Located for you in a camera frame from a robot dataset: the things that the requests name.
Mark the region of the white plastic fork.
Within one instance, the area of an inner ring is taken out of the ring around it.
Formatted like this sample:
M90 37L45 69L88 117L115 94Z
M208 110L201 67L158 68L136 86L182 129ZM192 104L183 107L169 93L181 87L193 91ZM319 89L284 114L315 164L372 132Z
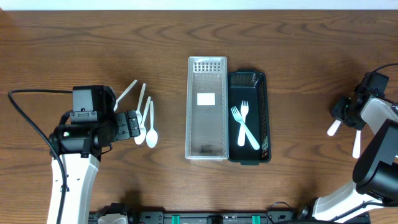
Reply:
M243 122L245 123L246 116L249 113L248 101L245 100L242 101L240 113L243 118ZM245 145L245 139L246 139L245 128L243 126L240 126L239 135L238 135L238 146L243 147Z
M327 130L327 135L334 136L341 125L341 121L336 119Z
M254 150L259 150L260 145L256 138L253 136L252 132L250 132L249 128L246 126L246 123L243 121L243 117L241 113L238 111L237 107L233 106L231 107L231 112L233 115L233 118L235 121L237 121L244 129L245 129L245 134L248 137L248 140L253 147Z

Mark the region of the white plastic utensil pinkish handle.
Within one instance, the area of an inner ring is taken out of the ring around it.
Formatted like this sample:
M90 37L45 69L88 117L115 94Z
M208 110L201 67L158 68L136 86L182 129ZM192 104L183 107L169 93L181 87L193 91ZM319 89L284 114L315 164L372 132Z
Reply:
M353 144L352 156L355 159L358 159L360 155L361 155L361 130L357 130Z

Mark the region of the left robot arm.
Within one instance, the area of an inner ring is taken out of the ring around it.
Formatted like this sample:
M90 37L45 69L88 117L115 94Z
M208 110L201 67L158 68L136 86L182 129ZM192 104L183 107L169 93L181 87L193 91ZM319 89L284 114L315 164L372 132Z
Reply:
M52 195L47 223L88 223L90 201L104 147L140 134L134 110L69 111L50 135Z

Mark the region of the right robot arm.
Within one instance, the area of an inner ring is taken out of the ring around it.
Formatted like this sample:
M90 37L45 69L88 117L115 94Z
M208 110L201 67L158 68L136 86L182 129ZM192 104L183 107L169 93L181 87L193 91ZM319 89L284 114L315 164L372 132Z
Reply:
M344 223L372 209L397 206L397 104L370 98L360 115L374 137L359 156L353 179L301 208L296 219Z

